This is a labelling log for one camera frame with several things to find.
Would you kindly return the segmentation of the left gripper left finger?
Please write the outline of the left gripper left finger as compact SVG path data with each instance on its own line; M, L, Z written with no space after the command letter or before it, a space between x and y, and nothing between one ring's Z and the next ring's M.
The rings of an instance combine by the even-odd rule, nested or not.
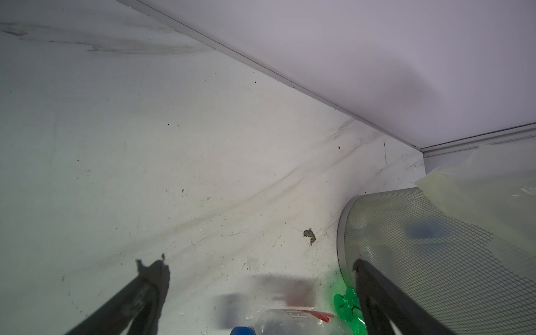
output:
M69 334L157 334L170 286L165 256L149 266L136 261L138 275Z

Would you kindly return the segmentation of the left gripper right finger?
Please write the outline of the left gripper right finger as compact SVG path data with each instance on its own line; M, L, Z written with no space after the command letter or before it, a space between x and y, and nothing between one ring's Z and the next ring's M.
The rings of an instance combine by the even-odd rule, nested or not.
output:
M353 265L356 292L369 334L452 334L372 264Z

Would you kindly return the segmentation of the clear bottle blue label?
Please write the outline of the clear bottle blue label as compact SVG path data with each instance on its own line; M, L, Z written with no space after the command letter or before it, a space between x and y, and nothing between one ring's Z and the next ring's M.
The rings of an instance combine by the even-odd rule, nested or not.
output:
M417 241L441 241L452 237L448 225L439 221L417 221L405 226L406 237Z

